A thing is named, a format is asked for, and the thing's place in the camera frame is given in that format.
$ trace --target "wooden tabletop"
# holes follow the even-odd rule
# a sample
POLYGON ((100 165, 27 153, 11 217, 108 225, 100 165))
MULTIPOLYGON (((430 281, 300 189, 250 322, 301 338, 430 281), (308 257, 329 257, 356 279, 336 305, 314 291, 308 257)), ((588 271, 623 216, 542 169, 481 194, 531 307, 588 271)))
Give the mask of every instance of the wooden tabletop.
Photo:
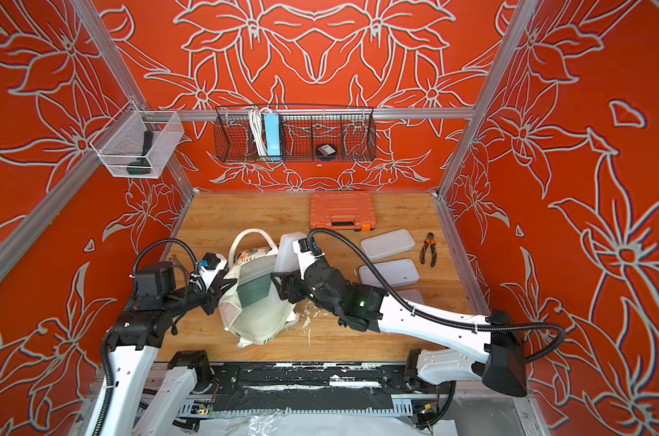
MULTIPOLYGON (((433 201, 428 194, 374 194, 373 206, 377 228, 370 233, 343 231, 355 244, 367 237, 405 228, 417 242, 413 250, 381 259, 408 258, 414 261, 420 275, 418 283, 396 290, 417 289, 427 305, 455 312, 468 312, 467 300, 458 280, 453 260, 445 245, 433 201), (419 251, 426 234, 436 235, 438 261, 429 266, 419 263, 419 251)), ((177 237, 186 242, 201 258, 206 252, 228 256, 232 241, 245 229, 257 227, 267 231, 278 242, 282 234, 309 231, 310 195, 304 193, 239 193, 197 194, 177 237)), ((317 235, 316 241, 325 251, 329 264, 339 269, 351 282, 359 282, 358 268, 363 264, 341 241, 317 235)), ((244 237, 239 250, 267 246, 259 234, 244 237)), ((172 247, 183 265, 190 261, 179 246, 172 247)), ((249 345, 237 349, 238 338, 225 331, 218 312, 211 316, 201 309, 192 310, 177 324, 178 335, 168 334, 158 354, 159 361, 169 361, 182 350, 206 350, 212 362, 217 361, 403 361, 414 348, 441 349, 411 336, 360 333, 339 327, 337 317, 318 309, 309 301, 296 308, 298 324, 281 331, 265 345, 249 345)))

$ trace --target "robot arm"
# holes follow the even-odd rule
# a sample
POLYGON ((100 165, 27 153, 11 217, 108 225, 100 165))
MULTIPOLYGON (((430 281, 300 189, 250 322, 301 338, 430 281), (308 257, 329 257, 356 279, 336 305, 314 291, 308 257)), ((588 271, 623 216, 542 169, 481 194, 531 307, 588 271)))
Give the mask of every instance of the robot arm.
POLYGON ((203 392, 212 386, 213 375, 206 353, 178 352, 169 362, 168 373, 150 406, 133 429, 148 372, 167 330, 171 328, 172 334, 177 334, 176 322, 197 307, 211 315, 220 297, 236 282, 224 278, 228 261, 222 255, 207 253, 198 265, 205 290, 194 283, 175 289, 171 262, 147 265, 134 274, 137 293, 107 339, 107 358, 114 382, 107 386, 105 378, 86 434, 94 435, 98 428, 101 435, 126 436, 131 431, 136 435, 138 432, 148 436, 166 435, 184 398, 191 391, 203 392), (109 406, 98 425, 105 401, 109 406))
MULTIPOLYGON (((322 231, 346 242, 333 231, 322 231)), ((415 375, 431 384, 482 380, 497 392, 527 395, 526 355, 517 331, 534 327, 511 325, 511 318, 500 310, 493 310, 488 317, 449 312, 401 299, 392 289, 350 283, 338 269, 329 266, 324 253, 310 242, 311 236, 294 242, 300 270, 274 274, 281 299, 291 303, 309 299, 336 315, 343 327, 399 333, 448 347, 438 352, 420 350, 418 356, 408 359, 411 362, 407 362, 407 369, 411 365, 415 375)), ((347 244, 360 252, 350 242, 347 244)))

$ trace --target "white mesh basket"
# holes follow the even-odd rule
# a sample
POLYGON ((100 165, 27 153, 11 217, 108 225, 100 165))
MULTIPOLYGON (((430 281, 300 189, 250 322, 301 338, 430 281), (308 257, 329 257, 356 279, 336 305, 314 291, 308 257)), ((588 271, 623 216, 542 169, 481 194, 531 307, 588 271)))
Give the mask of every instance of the white mesh basket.
POLYGON ((152 145, 145 153, 144 134, 148 128, 143 122, 142 112, 126 111, 123 117, 123 123, 107 125, 107 128, 118 130, 101 144, 93 142, 92 148, 114 177, 157 179, 184 135, 179 116, 173 112, 165 128, 152 132, 152 145))

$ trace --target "floral wallpaper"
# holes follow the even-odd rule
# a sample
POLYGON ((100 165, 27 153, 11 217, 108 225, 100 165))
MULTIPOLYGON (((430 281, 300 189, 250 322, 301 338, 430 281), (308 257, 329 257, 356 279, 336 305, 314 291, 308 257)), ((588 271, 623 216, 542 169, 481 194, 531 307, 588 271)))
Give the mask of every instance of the floral wallpaper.
POLYGON ((68 433, 101 337, 130 296, 136 255, 172 235, 185 202, 168 169, 118 179, 100 167, 3 280, 0 435, 68 433))
POLYGON ((67 0, 0 0, 0 243, 124 103, 67 0))
MULTIPOLYGON (((0 243, 124 103, 69 2, 0 0, 0 243)), ((172 234, 185 202, 168 170, 143 181, 101 167, 3 280, 0 435, 68 433, 135 256, 172 234)))
POLYGON ((567 329, 552 434, 659 435, 659 0, 541 1, 447 205, 491 307, 567 329))
MULTIPOLYGON (((95 0, 152 108, 473 105, 515 0, 95 0), (166 33, 167 38, 155 35, 166 33)), ((177 157, 201 190, 433 189, 464 120, 378 123, 374 162, 223 163, 209 122, 177 157)))

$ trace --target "bag handle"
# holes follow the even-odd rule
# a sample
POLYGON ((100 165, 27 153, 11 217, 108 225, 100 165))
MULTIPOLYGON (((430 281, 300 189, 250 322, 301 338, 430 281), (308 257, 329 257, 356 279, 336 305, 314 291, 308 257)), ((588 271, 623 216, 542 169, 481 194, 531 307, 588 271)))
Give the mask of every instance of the bag handle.
POLYGON ((277 247, 276 243, 273 242, 272 237, 269 236, 269 234, 266 233, 264 230, 262 230, 262 229, 243 230, 243 231, 240 232, 240 234, 237 235, 237 238, 235 238, 235 240, 232 241, 232 246, 230 247, 230 253, 228 254, 228 265, 229 265, 228 268, 231 268, 232 265, 234 265, 235 254, 237 253, 237 246, 239 245, 242 238, 244 238, 245 235, 247 235, 249 233, 261 234, 264 237, 264 239, 266 240, 266 242, 269 243, 269 247, 271 247, 272 250, 269 251, 267 253, 267 255, 277 255, 278 254, 278 247, 277 247))

